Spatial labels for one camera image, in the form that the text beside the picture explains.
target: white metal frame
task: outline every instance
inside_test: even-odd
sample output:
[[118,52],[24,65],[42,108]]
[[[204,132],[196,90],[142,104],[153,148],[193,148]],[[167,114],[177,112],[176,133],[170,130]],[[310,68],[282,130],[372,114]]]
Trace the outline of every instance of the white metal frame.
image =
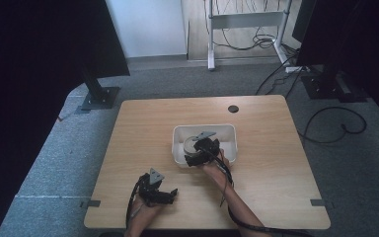
[[281,49],[282,37],[290,14],[291,1],[287,0],[285,9],[279,12],[245,13],[235,15],[213,15],[213,1],[209,0],[208,30],[210,38],[208,42],[208,70],[212,71],[214,65],[214,38],[213,30],[247,28],[247,27],[271,27],[278,26],[278,36],[273,47],[284,66],[289,66],[287,56]]

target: wooden table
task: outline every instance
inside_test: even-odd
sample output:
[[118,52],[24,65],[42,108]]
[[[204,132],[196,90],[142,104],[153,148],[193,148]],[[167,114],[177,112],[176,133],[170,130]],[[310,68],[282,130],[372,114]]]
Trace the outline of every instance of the wooden table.
[[[236,105],[239,111],[229,113]],[[154,168],[165,176],[162,192],[178,188],[150,228],[231,229],[221,193],[196,168],[180,168],[172,155],[174,127],[188,124],[233,124],[238,155],[232,166],[235,190],[265,226],[327,229],[331,222],[281,96],[215,97],[125,101],[114,126],[85,225],[124,228],[131,191],[138,178]]]

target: human hand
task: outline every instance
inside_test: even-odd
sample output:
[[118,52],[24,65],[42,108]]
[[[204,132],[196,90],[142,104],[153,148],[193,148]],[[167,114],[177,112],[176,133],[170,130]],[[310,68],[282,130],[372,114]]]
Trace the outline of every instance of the human hand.
[[133,205],[131,206],[130,220],[124,236],[140,236],[141,232],[152,223],[164,207],[164,204],[147,206],[143,198],[141,198],[140,195],[136,195]]
[[[229,160],[224,157],[224,150],[220,149],[220,153],[217,156],[220,160],[224,162],[224,164],[229,168],[230,163]],[[200,170],[202,170],[206,175],[208,175],[215,183],[215,185],[219,188],[220,191],[223,191],[227,184],[227,176],[223,174],[223,171],[217,166],[217,162],[213,161],[208,164],[203,164],[197,166]]]

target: white container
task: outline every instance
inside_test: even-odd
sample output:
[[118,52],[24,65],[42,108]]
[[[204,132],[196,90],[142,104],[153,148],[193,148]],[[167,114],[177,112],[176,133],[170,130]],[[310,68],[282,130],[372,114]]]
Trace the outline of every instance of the white container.
[[220,148],[224,150],[224,157],[229,160],[230,166],[236,161],[238,146],[236,143],[236,129],[232,124],[180,125],[174,128],[172,138],[172,154],[175,162],[181,168],[189,168],[185,158],[184,142],[191,136],[197,136],[203,131],[214,131],[211,140],[218,139]]

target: wall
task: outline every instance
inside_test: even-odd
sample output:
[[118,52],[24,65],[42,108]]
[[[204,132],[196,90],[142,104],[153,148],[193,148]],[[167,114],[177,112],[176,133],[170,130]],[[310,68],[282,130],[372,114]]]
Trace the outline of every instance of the wall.
[[187,53],[181,1],[106,1],[125,57]]

